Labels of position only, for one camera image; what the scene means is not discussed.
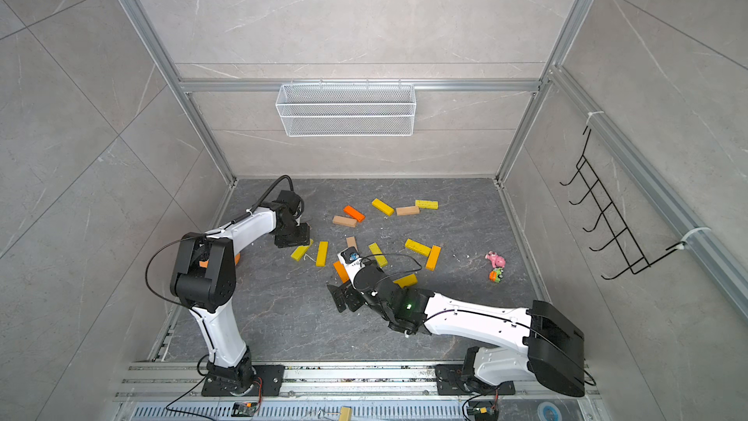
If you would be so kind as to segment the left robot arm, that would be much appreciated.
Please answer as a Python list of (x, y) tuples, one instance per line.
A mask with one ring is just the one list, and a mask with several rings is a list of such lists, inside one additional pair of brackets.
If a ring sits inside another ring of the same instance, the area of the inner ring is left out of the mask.
[(304, 201), (289, 175), (281, 175), (241, 216), (207, 232), (190, 232), (165, 245), (177, 245), (169, 292), (157, 292), (149, 282), (152, 260), (144, 271), (146, 288), (157, 298), (187, 309), (208, 347), (206, 381), (239, 396), (260, 385), (251, 351), (238, 330), (233, 311), (236, 268), (241, 252), (270, 235), (279, 249), (309, 246), (310, 226), (301, 220)]

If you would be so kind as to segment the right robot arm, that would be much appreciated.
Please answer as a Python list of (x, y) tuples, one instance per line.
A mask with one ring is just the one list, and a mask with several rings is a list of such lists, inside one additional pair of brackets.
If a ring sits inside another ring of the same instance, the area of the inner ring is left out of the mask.
[(457, 336), (476, 341), (467, 350), (458, 382), (481, 392), (508, 382), (536, 381), (557, 394), (580, 398), (597, 384), (586, 369), (584, 332), (551, 303), (529, 308), (498, 308), (448, 297), (432, 290), (397, 284), (376, 263), (357, 257), (338, 259), (343, 283), (332, 294), (339, 309), (366, 306), (389, 329)]

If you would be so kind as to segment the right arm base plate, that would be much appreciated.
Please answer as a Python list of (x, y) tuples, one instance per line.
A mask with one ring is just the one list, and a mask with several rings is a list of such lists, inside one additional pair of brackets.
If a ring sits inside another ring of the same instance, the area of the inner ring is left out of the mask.
[(467, 349), (463, 364), (437, 364), (434, 367), (440, 396), (467, 394), (513, 396), (516, 394), (513, 381), (491, 385), (476, 377), (473, 364), (478, 350), (479, 347), (477, 346)]

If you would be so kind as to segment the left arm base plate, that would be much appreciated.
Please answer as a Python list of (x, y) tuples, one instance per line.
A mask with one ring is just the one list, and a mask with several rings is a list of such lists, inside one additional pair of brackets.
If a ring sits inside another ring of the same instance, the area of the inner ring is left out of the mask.
[(222, 368), (208, 363), (208, 375), (202, 388), (203, 397), (277, 397), (280, 395), (284, 370), (281, 364)]

